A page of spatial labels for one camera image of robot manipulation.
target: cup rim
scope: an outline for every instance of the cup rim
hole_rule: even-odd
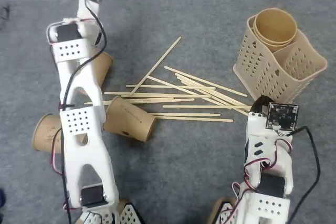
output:
[[[263,36],[263,35],[261,34],[261,32],[259,31],[259,29],[258,29],[258,27],[257,27],[257,19],[258,19],[259,15],[260,15],[261,13],[266,12],[266,11],[269,11],[269,10],[277,10],[277,11],[279,11],[279,12],[282,12],[282,13],[286,14],[286,15],[291,19],[291,21],[293,21],[293,24],[294,24],[294,26],[295,26],[295,31],[294,31],[293,35],[292,35],[288,40],[284,40],[284,41],[274,41],[274,40],[271,40],[271,39],[266,38],[266,37]],[[259,37],[259,39],[260,39],[261,41],[264,41],[264,42],[266,42],[267,44],[272,45],[272,46],[284,45],[284,44],[286,44],[286,43],[289,44],[289,43],[295,38],[295,36],[296,36],[296,34],[297,34],[297,32],[298,32],[298,25],[297,25],[296,20],[293,18],[293,16],[290,15],[290,14],[289,14],[288,12],[286,12],[285,10],[282,10],[282,9],[280,9],[280,8],[276,8],[276,7],[274,7],[274,8],[267,8],[267,9],[263,9],[263,10],[261,10],[261,11],[256,15],[256,17],[255,17],[255,19],[254,19],[254,21],[253,21],[253,28],[254,28],[254,30],[255,30],[255,33],[257,34],[257,36]]]

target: gray carpet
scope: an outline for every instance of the gray carpet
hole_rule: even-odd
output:
[[[58,113],[59,80],[45,29],[73,17],[77,0],[8,3],[11,17],[0,31],[0,187],[8,202],[0,211],[4,224],[66,223],[61,179],[51,170],[49,155],[31,148],[31,136],[43,114]],[[100,19],[108,34],[107,52],[115,59],[104,88],[125,91],[125,84],[137,83],[182,35],[153,76],[178,83],[163,68],[168,65],[245,92],[232,71],[245,21],[273,6],[293,14],[329,63],[296,99],[301,106],[299,125],[308,125],[316,139],[322,176],[295,223],[334,223],[336,0],[104,0]],[[179,111],[159,105],[144,108]],[[146,223],[205,223],[214,201],[233,195],[230,185],[240,182],[243,174],[247,118],[234,111],[222,114],[235,122],[158,121],[147,143],[104,133],[120,196],[133,201]],[[306,134],[296,136],[293,146],[291,210],[316,175]],[[75,220],[79,212],[72,215]]]

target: perforated plastic plate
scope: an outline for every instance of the perforated plastic plate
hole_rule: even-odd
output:
[[[232,209],[232,205],[230,203],[223,204],[221,208],[221,214],[219,214],[216,220],[216,224],[224,223],[227,220],[227,218],[231,215],[231,211],[228,211],[229,209]],[[233,214],[233,216],[231,217],[230,221],[227,224],[234,224],[235,218],[236,213]]]
[[[252,193],[248,203],[248,211],[260,217],[285,223],[288,218],[289,204],[289,199]]]
[[[127,204],[120,214],[119,224],[142,224],[131,204]]]
[[[61,111],[60,116],[64,132],[69,132],[73,135],[87,133],[90,127],[94,125],[94,122],[92,122],[96,118],[94,112],[94,106]]]
[[[53,44],[56,63],[90,57],[90,44],[87,39],[75,39]]]

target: cable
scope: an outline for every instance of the cable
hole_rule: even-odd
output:
[[[96,14],[88,7],[87,5],[87,0],[85,0],[85,7],[86,9],[90,12],[90,14],[95,18],[95,20],[97,21],[97,24],[101,30],[101,32],[103,33],[104,36],[104,45],[103,47],[99,50],[98,53],[96,53],[93,57],[91,57],[90,59],[86,60],[85,62],[83,62],[81,65],[79,65],[75,71],[71,74],[65,93],[64,93],[64,99],[63,99],[63,103],[61,104],[61,108],[62,111],[65,111],[67,105],[67,99],[68,99],[68,95],[69,95],[69,90],[72,84],[72,81],[75,77],[75,75],[77,74],[77,72],[84,67],[86,64],[90,63],[91,61],[93,61],[94,59],[96,59],[102,52],[104,52],[106,45],[107,45],[107,37],[106,37],[106,33],[105,30],[103,28],[103,25],[101,24],[101,22],[99,21],[98,17],[96,16]],[[64,158],[64,134],[63,134],[63,130],[61,130],[61,168],[62,168],[62,183],[63,183],[63,191],[64,191],[64,198],[65,198],[65,204],[66,204],[66,210],[67,210],[67,215],[68,215],[68,221],[69,224],[71,224],[71,214],[70,214],[70,208],[69,208],[69,199],[68,199],[68,193],[67,193],[67,185],[66,185],[66,178],[65,178],[65,158]]]
[[[56,168],[56,165],[55,165],[55,142],[56,142],[56,136],[58,134],[58,132],[60,132],[62,130],[62,128],[59,128],[54,137],[52,138],[53,139],[53,143],[51,144],[51,156],[50,156],[50,163],[52,165],[52,169],[54,170],[55,173],[59,174],[59,175],[62,175],[62,173],[57,170]]]
[[[320,161],[319,161],[319,155],[317,153],[317,149],[316,149],[316,146],[315,146],[315,142],[314,142],[314,139],[313,139],[313,136],[309,130],[309,128],[307,126],[303,126],[301,128],[298,128],[297,130],[295,131],[292,131],[291,133],[287,134],[286,136],[293,136],[303,130],[306,130],[308,135],[309,135],[309,139],[310,139],[310,143],[311,143],[311,147],[313,149],[313,152],[314,152],[314,156],[315,156],[315,161],[316,161],[316,168],[317,168],[317,174],[316,174],[316,179],[314,181],[314,183],[311,185],[311,187],[306,191],[306,193],[302,196],[302,198],[300,199],[299,203],[296,205],[292,215],[290,216],[287,224],[291,224],[295,215],[298,213],[299,211],[299,208],[301,207],[302,203],[304,202],[304,200],[307,198],[307,196],[311,193],[311,191],[313,191],[313,189],[316,187],[317,183],[319,182],[320,180],[320,176],[321,176],[321,166],[320,166]]]
[[[236,190],[235,190],[235,188],[234,188],[234,186],[237,187],[238,190],[240,190],[240,184],[239,184],[238,182],[233,182],[233,183],[231,184],[232,191],[233,191],[233,193],[235,194],[236,199],[239,200],[239,197],[238,197],[238,193],[239,193],[239,191],[238,191],[238,193],[237,193]]]
[[[236,210],[237,210],[237,208],[238,208],[239,203],[240,203],[240,202],[242,201],[242,199],[243,199],[244,194],[247,193],[248,191],[254,191],[254,190],[247,188],[247,189],[245,189],[245,190],[242,192],[239,201],[237,201],[237,204],[236,204],[236,205],[234,206],[234,208],[232,209],[231,214],[229,215],[229,217],[227,217],[226,221],[224,221],[223,224],[227,224],[228,221],[231,219],[231,217],[235,214],[235,212],[236,212]]]

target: black wire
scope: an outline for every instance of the black wire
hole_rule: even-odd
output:
[[[102,52],[104,52],[106,45],[107,45],[107,37],[106,37],[106,33],[105,30],[103,28],[103,25],[101,24],[101,22],[99,21],[98,17],[96,16],[96,14],[88,7],[87,5],[87,0],[85,0],[85,7],[86,9],[90,12],[90,14],[95,18],[96,22],[98,23],[98,26],[101,30],[101,32],[103,33],[104,36],[104,45],[103,47],[99,50],[98,53],[96,53],[93,57],[91,57],[90,59],[86,60],[85,62],[83,62],[81,65],[79,65],[75,71],[71,74],[70,78],[69,78],[69,82],[68,85],[66,87],[65,93],[64,93],[64,99],[63,99],[63,104],[61,105],[62,111],[65,111],[66,107],[67,107],[67,99],[68,99],[68,95],[69,95],[69,90],[72,84],[72,81],[76,75],[76,73],[82,68],[84,67],[86,64],[90,63],[91,61],[93,61],[94,59],[96,59]],[[65,178],[65,160],[64,160],[64,135],[63,135],[63,130],[61,131],[61,166],[62,166],[62,182],[63,182],[63,191],[64,191],[64,198],[65,198],[65,204],[66,204],[66,209],[67,209],[67,215],[68,215],[68,221],[69,224],[71,224],[71,214],[70,214],[70,208],[69,208],[69,199],[68,199],[68,193],[67,193],[67,185],[66,185],[66,178]]]
[[[57,136],[57,134],[58,134],[58,132],[60,132],[62,130],[62,128],[59,128],[57,131],[56,131],[56,133],[55,133],[55,135],[54,135],[54,137],[52,138],[53,139],[53,142],[52,142],[52,144],[51,144],[51,157],[50,157],[50,162],[52,163],[53,162],[53,150],[54,150],[54,148],[55,148],[55,142],[56,142],[56,136]]]
[[[293,136],[303,130],[306,130],[308,135],[309,135],[309,139],[310,139],[310,143],[311,143],[311,147],[313,149],[314,152],[314,156],[315,156],[315,161],[316,161],[316,168],[317,168],[317,174],[316,174],[316,179],[314,181],[314,183],[311,185],[311,187],[306,191],[306,193],[302,196],[302,198],[300,199],[299,203],[296,205],[292,215],[290,216],[289,220],[288,220],[288,224],[291,224],[295,215],[298,213],[299,208],[301,207],[302,203],[304,202],[304,200],[307,198],[307,196],[311,193],[311,191],[313,191],[313,189],[316,187],[317,183],[320,180],[320,176],[321,176],[321,166],[320,166],[320,161],[319,161],[319,155],[317,153],[317,149],[315,146],[315,142],[313,139],[313,135],[311,134],[309,128],[307,126],[303,126],[301,128],[298,128],[295,131],[292,131],[291,133],[287,134],[286,136]]]
[[[49,50],[50,50],[51,58],[53,60],[52,62],[54,63],[54,66],[55,66],[55,68],[56,68],[56,70],[58,72],[57,64],[56,64],[56,61],[55,61],[55,55],[54,55],[54,52],[52,50],[52,45],[50,45]]]

